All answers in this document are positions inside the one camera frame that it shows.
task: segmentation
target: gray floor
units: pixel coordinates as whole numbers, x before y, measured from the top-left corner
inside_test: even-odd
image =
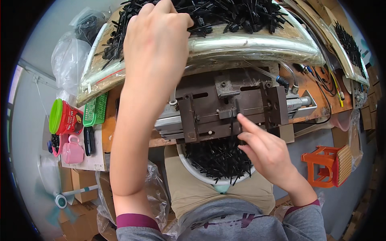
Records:
[[[364,156],[359,167],[352,172],[348,179],[339,187],[328,189],[315,188],[317,194],[324,193],[325,202],[322,208],[324,218],[324,227],[326,233],[331,234],[338,240],[346,229],[347,223],[350,220],[352,211],[360,201],[360,198],[366,191],[370,175],[372,172],[372,162],[375,155],[375,141],[366,144],[365,134],[360,134],[362,142],[362,150]],[[332,133],[330,129],[321,129],[295,139],[294,143],[288,144],[291,161],[297,167],[299,172],[307,177],[306,163],[300,160],[300,156],[306,152],[313,152],[317,145],[334,146]],[[149,151],[149,160],[158,165],[159,169],[166,176],[164,171],[163,147],[151,148]],[[285,191],[274,186],[273,193],[275,199],[282,198],[287,195]]]

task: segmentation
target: wooden workbench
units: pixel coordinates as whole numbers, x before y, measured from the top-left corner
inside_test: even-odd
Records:
[[[325,78],[326,80],[328,80],[328,86],[331,89],[332,88],[331,79],[328,78],[326,74],[322,74],[319,67],[316,67],[316,69],[318,74],[322,78]],[[344,84],[342,82],[342,73],[343,73],[342,71],[337,71],[337,79],[338,79],[338,82],[340,83],[340,86],[342,87],[342,91],[345,96],[345,100],[343,101],[344,106],[343,107],[340,106],[337,96],[332,97],[329,93],[325,91],[325,94],[332,106],[332,114],[352,109],[352,97],[344,87]],[[280,76],[288,80],[290,82],[290,86],[292,86],[292,77],[285,68],[281,68],[279,74]],[[330,110],[328,108],[327,101],[324,95],[322,94],[322,92],[320,91],[316,82],[312,78],[308,77],[308,75],[303,75],[300,72],[295,72],[295,75],[297,76],[297,79],[298,79],[299,95],[302,96],[304,91],[308,90],[309,93],[314,98],[316,104],[318,105],[318,108],[309,116],[290,119],[289,123],[297,123],[297,122],[319,118],[322,116],[328,116]],[[115,130],[115,101],[117,98],[119,98],[122,87],[123,85],[117,86],[112,90],[110,90],[108,93],[106,118],[105,118],[105,122],[102,124],[102,147],[104,152],[110,152],[111,150],[111,144],[113,141],[114,130]],[[159,146],[173,145],[173,144],[176,144],[176,140],[164,140],[161,138],[160,134],[155,129],[153,130],[152,136],[149,142],[149,147],[159,147]]]

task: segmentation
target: white wall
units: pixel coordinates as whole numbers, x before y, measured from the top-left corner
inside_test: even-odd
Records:
[[[56,0],[32,32],[21,58],[53,76],[51,55],[60,37],[72,29],[68,24],[85,7],[114,12],[125,0]]]
[[[35,196],[34,193],[36,179],[40,178],[37,168],[39,155],[50,154],[42,149],[46,113],[39,98],[34,76],[38,78],[42,102],[48,114],[56,99],[56,89],[53,88],[56,86],[55,81],[38,76],[32,71],[25,69],[21,71],[12,114],[11,153],[16,181],[28,212],[44,239],[52,240],[62,233],[60,228],[50,225],[45,220],[45,215],[52,204]]]

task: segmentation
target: hand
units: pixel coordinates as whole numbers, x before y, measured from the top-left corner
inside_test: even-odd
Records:
[[[237,120],[244,132],[237,137],[247,145],[239,145],[263,177],[288,192],[294,206],[304,206],[317,199],[315,191],[291,163],[285,141],[272,135],[244,115]]]
[[[131,93],[151,89],[149,94],[164,98],[170,95],[186,66],[190,36],[187,28],[193,24],[189,14],[176,12],[171,0],[161,0],[156,6],[145,4],[130,19],[124,57],[125,86],[130,85]]]

